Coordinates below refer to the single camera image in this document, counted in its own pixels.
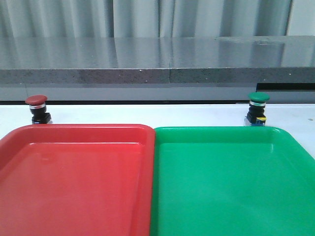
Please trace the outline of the green mushroom push button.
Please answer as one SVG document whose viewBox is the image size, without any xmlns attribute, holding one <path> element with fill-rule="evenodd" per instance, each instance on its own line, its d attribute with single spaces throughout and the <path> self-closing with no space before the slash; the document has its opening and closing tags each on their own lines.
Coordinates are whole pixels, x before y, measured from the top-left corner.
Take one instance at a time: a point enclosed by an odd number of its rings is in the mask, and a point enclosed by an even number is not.
<svg viewBox="0 0 315 236">
<path fill-rule="evenodd" d="M 252 92 L 248 95 L 249 110 L 244 120 L 244 126 L 265 126 L 265 106 L 270 96 L 264 92 Z"/>
</svg>

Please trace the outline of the red plastic tray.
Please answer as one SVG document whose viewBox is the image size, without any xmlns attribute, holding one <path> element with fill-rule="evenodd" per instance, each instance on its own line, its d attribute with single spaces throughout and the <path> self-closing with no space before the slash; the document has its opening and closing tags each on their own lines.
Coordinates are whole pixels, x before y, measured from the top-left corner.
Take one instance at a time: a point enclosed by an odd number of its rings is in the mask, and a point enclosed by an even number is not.
<svg viewBox="0 0 315 236">
<path fill-rule="evenodd" d="M 155 131 L 37 124 L 0 141 L 3 236 L 147 236 Z"/>
</svg>

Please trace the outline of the green plastic tray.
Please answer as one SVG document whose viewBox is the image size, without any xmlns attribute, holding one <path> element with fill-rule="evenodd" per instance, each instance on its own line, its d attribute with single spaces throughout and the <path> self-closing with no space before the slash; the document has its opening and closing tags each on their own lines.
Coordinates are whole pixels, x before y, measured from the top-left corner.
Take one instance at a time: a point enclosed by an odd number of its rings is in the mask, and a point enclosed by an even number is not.
<svg viewBox="0 0 315 236">
<path fill-rule="evenodd" d="M 314 233 L 315 161 L 286 131 L 156 129 L 151 235 Z"/>
</svg>

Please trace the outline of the grey stone countertop bench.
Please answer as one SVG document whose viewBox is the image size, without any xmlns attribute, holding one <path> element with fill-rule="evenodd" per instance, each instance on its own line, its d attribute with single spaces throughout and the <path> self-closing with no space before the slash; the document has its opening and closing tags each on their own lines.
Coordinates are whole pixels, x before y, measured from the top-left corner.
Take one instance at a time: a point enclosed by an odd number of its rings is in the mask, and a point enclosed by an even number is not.
<svg viewBox="0 0 315 236">
<path fill-rule="evenodd" d="M 312 36 L 0 40 L 0 100 L 52 103 L 314 103 Z"/>
</svg>

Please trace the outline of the grey pleated curtain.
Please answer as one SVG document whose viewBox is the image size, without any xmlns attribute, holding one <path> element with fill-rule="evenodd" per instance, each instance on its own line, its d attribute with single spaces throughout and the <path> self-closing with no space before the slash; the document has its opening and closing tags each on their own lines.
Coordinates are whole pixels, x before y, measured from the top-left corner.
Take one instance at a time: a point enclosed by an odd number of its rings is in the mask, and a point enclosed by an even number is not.
<svg viewBox="0 0 315 236">
<path fill-rule="evenodd" d="M 283 36 L 289 0 L 3 0 L 1 37 Z"/>
</svg>

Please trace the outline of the red mushroom push button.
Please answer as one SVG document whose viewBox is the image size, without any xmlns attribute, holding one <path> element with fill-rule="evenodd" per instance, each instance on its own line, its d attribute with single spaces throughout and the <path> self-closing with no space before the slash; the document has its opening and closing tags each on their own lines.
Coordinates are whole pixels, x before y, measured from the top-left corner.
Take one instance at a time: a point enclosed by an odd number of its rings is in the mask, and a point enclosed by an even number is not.
<svg viewBox="0 0 315 236">
<path fill-rule="evenodd" d="M 32 124 L 53 123 L 50 113 L 47 112 L 46 101 L 47 96 L 42 94 L 32 95 L 25 100 L 32 114 Z"/>
</svg>

